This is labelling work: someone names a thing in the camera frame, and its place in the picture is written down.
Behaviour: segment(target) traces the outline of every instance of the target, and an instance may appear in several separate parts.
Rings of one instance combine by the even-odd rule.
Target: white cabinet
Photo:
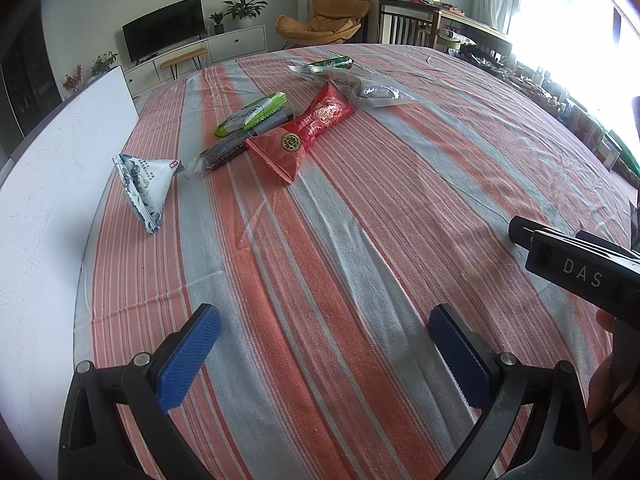
[[[266,52],[264,27],[244,28],[213,36],[209,38],[209,52],[213,63]]]
[[[156,67],[153,63],[143,63],[130,70],[127,70],[124,75],[127,80],[127,86],[132,96],[138,95],[145,91],[147,88],[160,84],[160,78]]]
[[[161,70],[160,65],[168,59],[180,57],[183,54],[206,48],[207,53],[200,56],[202,67],[213,63],[234,59],[236,57],[250,56],[267,52],[267,42],[264,34],[264,26],[232,30],[225,34],[211,36],[204,40],[196,40],[191,43],[173,46],[162,52],[159,56],[145,61],[137,66],[129,68],[125,73],[127,86],[132,97],[156,86],[164,81],[171,81],[169,67]],[[191,59],[178,63],[178,76],[196,70]]]

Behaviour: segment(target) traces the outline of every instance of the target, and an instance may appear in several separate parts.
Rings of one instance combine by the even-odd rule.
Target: potted plant
[[[98,59],[94,61],[94,65],[91,67],[91,76],[97,76],[107,72],[111,65],[116,62],[118,54],[114,54],[111,50],[108,54],[102,54],[98,56]]]
[[[76,65],[76,73],[74,75],[66,74],[62,81],[62,88],[69,92],[75,92],[80,88],[82,81],[82,65]]]
[[[222,23],[222,18],[224,17],[225,17],[224,12],[214,12],[212,15],[209,16],[209,19],[213,20],[216,23],[216,25],[214,25],[213,27],[213,32],[215,34],[225,33],[225,24]]]
[[[227,0],[223,3],[230,5],[229,10],[225,12],[225,16],[231,15],[233,20],[238,18],[238,27],[240,28],[251,27],[254,22],[254,18],[260,16],[260,11],[268,5],[267,2],[262,0],[259,2],[256,0],[240,0],[239,2]]]

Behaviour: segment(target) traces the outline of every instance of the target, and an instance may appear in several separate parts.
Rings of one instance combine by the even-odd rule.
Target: red candy wrapper
[[[353,111],[348,99],[329,81],[300,117],[244,143],[287,184],[292,184],[316,138]]]

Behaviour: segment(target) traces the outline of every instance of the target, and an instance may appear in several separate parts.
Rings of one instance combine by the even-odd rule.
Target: orange armchair
[[[360,28],[371,2],[367,0],[314,0],[314,16],[302,23],[289,16],[279,16],[276,32],[287,42],[301,46],[344,43]]]

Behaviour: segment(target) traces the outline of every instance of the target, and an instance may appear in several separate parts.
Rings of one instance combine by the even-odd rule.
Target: blue gripper pad
[[[156,398],[165,413],[180,406],[220,334],[219,311],[210,304],[205,307],[204,312],[188,327],[186,334],[180,331],[182,340],[158,373]]]
[[[483,350],[474,347],[470,340],[472,332],[448,305],[438,305],[431,311],[429,334],[468,405],[483,411],[490,408],[494,403],[498,367],[488,352],[484,351],[482,356]]]

